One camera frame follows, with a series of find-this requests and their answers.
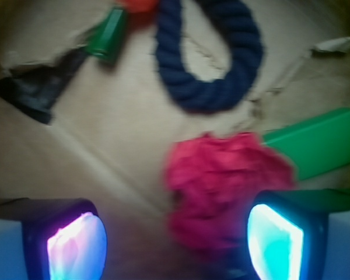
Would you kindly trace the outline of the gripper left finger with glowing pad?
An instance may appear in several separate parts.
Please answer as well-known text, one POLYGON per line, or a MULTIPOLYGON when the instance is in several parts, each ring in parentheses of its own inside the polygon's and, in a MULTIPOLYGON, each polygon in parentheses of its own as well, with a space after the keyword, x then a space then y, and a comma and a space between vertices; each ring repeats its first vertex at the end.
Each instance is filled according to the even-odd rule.
POLYGON ((0 199, 0 279, 100 279, 106 257, 88 199, 0 199))

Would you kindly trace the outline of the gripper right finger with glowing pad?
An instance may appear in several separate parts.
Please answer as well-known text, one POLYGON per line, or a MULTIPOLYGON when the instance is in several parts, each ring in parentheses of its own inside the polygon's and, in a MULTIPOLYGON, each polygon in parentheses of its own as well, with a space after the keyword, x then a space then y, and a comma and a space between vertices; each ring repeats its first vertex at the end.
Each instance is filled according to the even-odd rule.
POLYGON ((259 193, 247 244, 260 279, 350 279, 350 189, 259 193))

